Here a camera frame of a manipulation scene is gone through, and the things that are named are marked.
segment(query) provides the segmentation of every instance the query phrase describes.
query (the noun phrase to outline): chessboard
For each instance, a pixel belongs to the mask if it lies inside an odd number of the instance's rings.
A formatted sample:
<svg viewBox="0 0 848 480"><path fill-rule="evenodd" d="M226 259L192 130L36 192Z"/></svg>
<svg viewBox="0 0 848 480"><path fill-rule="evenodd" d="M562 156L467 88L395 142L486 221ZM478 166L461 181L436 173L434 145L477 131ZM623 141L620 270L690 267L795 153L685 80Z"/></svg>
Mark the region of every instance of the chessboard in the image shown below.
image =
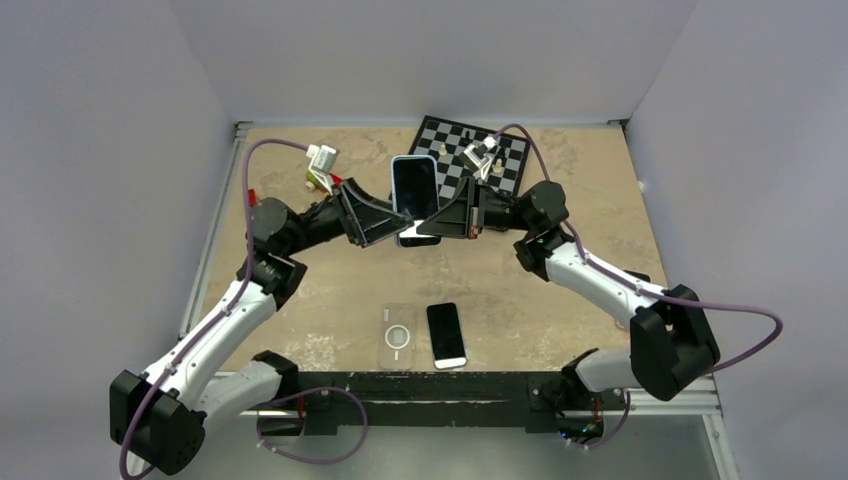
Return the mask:
<svg viewBox="0 0 848 480"><path fill-rule="evenodd" d="M436 159L436 180L439 184L439 204L453 198L456 186L462 177L472 176L458 156L471 142L482 141L494 130L476 127L451 120L424 117L415 142L409 150L410 155L431 155ZM495 162L500 159L503 169L495 173L490 170L486 180L496 190L518 195L524 166L530 154L530 145L521 137L503 134L495 152Z"/></svg>

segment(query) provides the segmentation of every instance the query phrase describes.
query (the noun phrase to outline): wire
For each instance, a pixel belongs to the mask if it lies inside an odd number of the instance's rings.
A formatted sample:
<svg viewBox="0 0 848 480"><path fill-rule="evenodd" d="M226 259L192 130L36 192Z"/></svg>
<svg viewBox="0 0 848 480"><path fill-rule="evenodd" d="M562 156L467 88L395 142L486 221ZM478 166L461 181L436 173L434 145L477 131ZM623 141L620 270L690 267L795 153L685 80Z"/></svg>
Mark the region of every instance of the wire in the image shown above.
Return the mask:
<svg viewBox="0 0 848 480"><path fill-rule="evenodd" d="M334 463L339 463L343 460L347 460L348 458L351 457L351 455L356 453L356 451L359 450L360 447L362 447L362 444L365 443L365 437L368 436L368 415L365 413L365 405L362 404L362 401L360 401L358 398L356 398L356 396L354 394L348 392L347 390L342 389L342 388L338 388L338 387L315 387L315 388L310 388L308 390L304 390L302 392L295 393L294 395L289 395L288 397L281 398L279 400L273 400L271 402L266 403L265 405L268 405L268 406L281 405L281 404L290 402L292 400L301 399L303 397L306 397L307 395L311 395L313 393L318 393L318 392L323 392L323 391L341 393L342 395L345 395L348 398L350 398L353 401L353 403L359 408L359 413L362 414L362 433L359 435L359 440L356 441L356 444L353 446L353 448L351 448L350 450L348 450L344 454L339 455L338 457L331 457L331 458L302 457L300 455L295 455L293 453L289 453L289 452L280 450L277 447L275 447L275 446L273 446L273 445L271 445L271 444L269 444L268 442L265 441L265 438L262 436L262 428L259 424L260 417L258 417L258 416L257 416L257 420L256 420L256 435L259 437L259 443L256 445L256 448L263 447L266 450L270 451L271 453L276 453L277 455L280 455L280 456L283 456L283 457L286 457L286 458L290 458L290 459L296 460L298 462L308 463L308 464L311 464L311 465L332 465Z"/></svg>
<svg viewBox="0 0 848 480"><path fill-rule="evenodd" d="M530 136L530 132L528 132L526 128L524 128L523 126L521 126L517 123L510 123L508 125L505 125L500 130L498 130L495 133L494 136L498 137L498 136L502 135L506 130L509 130L510 128L516 128L516 129L521 131L521 133L524 135L524 138L527 139L527 143L529 143L530 147L533 149L533 153L536 154L536 159L539 161L539 166L542 169L542 175L544 175L545 180L550 181L551 177L548 174L548 169L545 166L545 161L544 161L544 159L542 159L542 154L541 154L541 152L539 152L539 149L536 146L536 142L533 141L533 138ZM679 305L679 306L682 306L682 307L700 308L700 309L704 309L704 310L716 310L716 311L724 311L724 312L752 313L752 314L755 314L755 315L762 315L762 316L768 317L768 318L770 318L774 321L774 329L762 341L760 341L759 343L757 343L753 347L749 348L748 350L745 350L744 352L740 353L739 355L731 358L730 360L727 360L725 362L722 362L722 363L719 363L718 365L713 366L713 368L710 369L710 373L715 373L715 372L724 370L726 368L732 367L733 365L736 365L739 362L742 362L742 361L744 361L748 358L751 358L752 356L754 356L758 352L760 352L762 349L766 348L769 344L774 342L777 339L777 337L779 337L780 334L783 332L783 320L780 318L780 316L777 313L775 313L771 310L765 309L765 308L751 307L751 306L748 306L748 305L735 305L735 304L728 304L728 303L715 303L715 302L703 302L703 301L687 300L687 299L683 299L683 298L669 297L669 296L666 296L666 295L663 295L663 294L660 294L660 293L654 293L654 292L651 292L651 291L648 291L648 290L642 290L639 287L639 285L631 282L630 280L622 277L621 275L618 275L617 273L615 273L613 271L610 271L609 269L605 268L604 266L599 265L591 257L587 257L586 250L583 248L583 242L580 239L580 235L577 234L577 230L571 225L571 223L568 222L568 220L564 220L562 222L562 224L569 231L571 236L574 237L574 243L577 246L577 252L580 254L580 258L583 259L583 261L585 261L587 265L594 268L596 271L600 272L602 275L605 275L606 277L612 279L613 281L618 282L618 283L626 286L627 288L630 288L631 290L636 292L637 295L644 295L646 297L653 298L655 300L670 303L670 304L673 304L673 305ZM616 425L616 427L613 429L613 431L610 433L609 436L606 436L600 442L594 443L591 446L587 446L587 447L588 448L599 447L599 446L603 445L604 443L606 443L609 438L612 438L613 435L618 433L618 431L621 430L621 426L624 424L624 420L627 419L627 413L628 413L629 409L630 409L630 394L627 393L627 405L625 407L624 416L621 417L621 421L618 423L618 425Z"/></svg>
<svg viewBox="0 0 848 480"><path fill-rule="evenodd" d="M527 140L527 143L530 144L530 148L533 149L533 153L536 154L536 158L539 160L539 166L542 167L542 175L545 176L545 180L550 180L551 176L548 174L547 165L545 165L544 160L542 160L542 154L539 152L539 147L536 145L536 142L533 140L533 137L530 136L530 132L528 132L526 128L524 128L523 126L521 126L517 123L508 123L508 124L504 125L503 127L501 127L500 130L495 132L495 134L493 136L495 138L500 137L501 135L504 134L504 132L506 132L510 128L515 128L515 129L519 130L522 135L524 135L524 138Z"/></svg>
<svg viewBox="0 0 848 480"><path fill-rule="evenodd" d="M737 363L746 360L748 358L753 357L759 351L766 348L770 343L775 341L777 337L783 332L783 320L773 311L760 308L760 307L750 307L748 305L734 305L728 303L716 303L716 302L703 302L703 301L695 301L695 300L687 300L684 298L676 298L669 297L667 295L663 295L661 293L654 293L649 290L642 290L639 285L627 280L626 278L618 275L617 273L607 269L606 267L599 265L591 257L586 256L586 251L583 249L583 243L580 240L580 235L577 234L577 230L568 222L568 220L563 221L563 224L571 233L571 236L574 237L574 242L577 244L577 253L580 254L580 257L585 261L589 266L594 268L595 270L601 272L607 277L615 280L616 282L630 288L635 291L639 295L644 295L648 298L653 298L655 300L659 300L662 302L670 303L672 305L680 305L682 307L689 308L701 308L704 310L716 310L722 312L740 312L740 313L753 313L756 315L763 315L765 317L769 317L774 321L774 329L769 333L763 340L754 345L753 347L745 350L739 355L727 360L725 362L719 363L718 365L713 366L710 369L710 373L719 372L728 367L732 367Z"/></svg>
<svg viewBox="0 0 848 480"><path fill-rule="evenodd" d="M138 407L133 412L133 416L130 419L130 423L127 426L127 431L124 433L123 441L121 442L121 453L118 467L121 472L121 477L124 480L141 480L146 477L150 472L153 471L153 465L148 465L141 473L137 475L132 475L129 473L127 468L127 458L129 457L130 452L130 442L132 440L133 435L135 434L136 429L138 428L138 424L141 421L141 417L144 414L147 407L150 405L150 402L153 399L153 396L162 385L165 383L165 380L169 375L173 375L177 372L177 367L182 363L185 356L188 352L194 348L195 345L206 336L209 331L221 321L227 314L227 312L232 311L235 306L238 304L239 300L241 300L242 295L244 295L245 290L247 290L247 286L250 284L250 279L253 276L253 266L254 266L254 247L253 247L253 222L250 220L251 218L251 206L250 206L250 193L248 186L248 171L250 167L250 159L253 156L253 153L259 147L263 145L283 145L287 147L296 148L298 150L303 150L304 152L307 150L306 145L302 145L300 143L291 142L288 140L275 139L275 138L266 138L263 140L259 140L258 142L251 145L251 147L247 150L244 158L244 164L242 166L242 174L241 174L241 188L242 188L242 204L244 206L244 220L246 224L247 231L247 261L246 261L246 269L244 280L242 281L241 286L239 287L236 294L230 300L230 302L221 309L214 317L212 317L209 322L203 325L200 330L195 335L189 337L188 341L186 341L185 345L178 351L174 358L171 360L171 363L163 369L162 373L156 380L153 382L151 387L147 390L147 393L142 397L141 402L138 404Z"/></svg>

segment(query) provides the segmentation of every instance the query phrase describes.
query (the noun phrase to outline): white ring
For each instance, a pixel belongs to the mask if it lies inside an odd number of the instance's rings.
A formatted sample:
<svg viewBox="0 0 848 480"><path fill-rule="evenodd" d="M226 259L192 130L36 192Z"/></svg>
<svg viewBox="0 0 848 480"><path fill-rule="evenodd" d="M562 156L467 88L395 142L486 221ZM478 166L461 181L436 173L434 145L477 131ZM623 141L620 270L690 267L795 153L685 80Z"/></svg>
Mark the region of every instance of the white ring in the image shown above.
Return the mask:
<svg viewBox="0 0 848 480"><path fill-rule="evenodd" d="M402 329L404 332L406 332L406 342L404 342L404 343L403 343L403 345L401 345L401 346L399 346L399 347L396 347L396 346L392 345L392 342L390 342L390 341L389 341L389 332L391 332L391 331L392 331L393 329L395 329L395 328L400 328L400 329ZM389 346L389 348L394 348L395 350L400 350L400 349L402 349L403 347L405 347L405 346L409 345L409 339L410 339L411 337L412 337L412 334L411 334L411 333L409 333L409 329L408 329L408 328L406 328L406 327L404 327L403 325L392 325L391 327L389 327L389 328L387 328L387 329L386 329L386 335L384 335L384 338L385 338L385 340L386 340L386 345L388 345L388 346Z"/></svg>

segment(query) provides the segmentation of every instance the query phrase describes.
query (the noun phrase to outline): magnetic ring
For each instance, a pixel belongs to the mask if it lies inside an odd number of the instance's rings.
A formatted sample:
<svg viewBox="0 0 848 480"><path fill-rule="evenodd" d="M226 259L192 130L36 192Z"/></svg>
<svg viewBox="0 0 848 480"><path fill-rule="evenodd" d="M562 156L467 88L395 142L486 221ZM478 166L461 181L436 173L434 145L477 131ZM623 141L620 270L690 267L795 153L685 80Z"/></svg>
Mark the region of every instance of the magnetic ring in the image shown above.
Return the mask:
<svg viewBox="0 0 848 480"><path fill-rule="evenodd" d="M399 328L399 329L403 330L403 331L406 333L406 341L405 341L405 342L403 342L403 345L400 345L400 346L397 346L397 345L393 344L393 343L391 342L391 340L389 340L389 332L391 332L392 330L394 330L394 329L396 329L396 328ZM389 346L389 348L393 348L393 349L395 349L395 350L400 350L400 349L402 349L402 348L406 347L407 345L409 345L409 339L410 339L410 338L412 338L412 334L410 334L410 333L409 333L409 329L408 329L408 328L406 328L406 327L404 327L403 325L392 325L391 327L389 327L389 328L387 328L387 329L386 329L385 340L386 340L386 345L388 345L388 346Z"/></svg>

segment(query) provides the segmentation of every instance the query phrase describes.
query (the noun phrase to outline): phone screen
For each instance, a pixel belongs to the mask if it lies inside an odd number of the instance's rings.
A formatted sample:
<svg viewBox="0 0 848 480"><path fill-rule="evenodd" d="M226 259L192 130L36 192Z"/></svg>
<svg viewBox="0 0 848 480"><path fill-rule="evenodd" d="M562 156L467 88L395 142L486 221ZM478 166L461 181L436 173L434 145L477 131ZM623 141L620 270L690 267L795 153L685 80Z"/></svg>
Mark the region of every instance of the phone screen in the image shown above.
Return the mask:
<svg viewBox="0 0 848 480"><path fill-rule="evenodd" d="M435 245L439 237L420 235L415 229L439 211L436 162L432 157L398 158L392 162L392 197L395 211L412 217L413 226L398 234L401 246Z"/></svg>
<svg viewBox="0 0 848 480"><path fill-rule="evenodd" d="M439 367L440 360L465 359L465 345L462 343L456 304L430 305L427 307L427 323L430 325L430 341L433 344L436 367Z"/></svg>

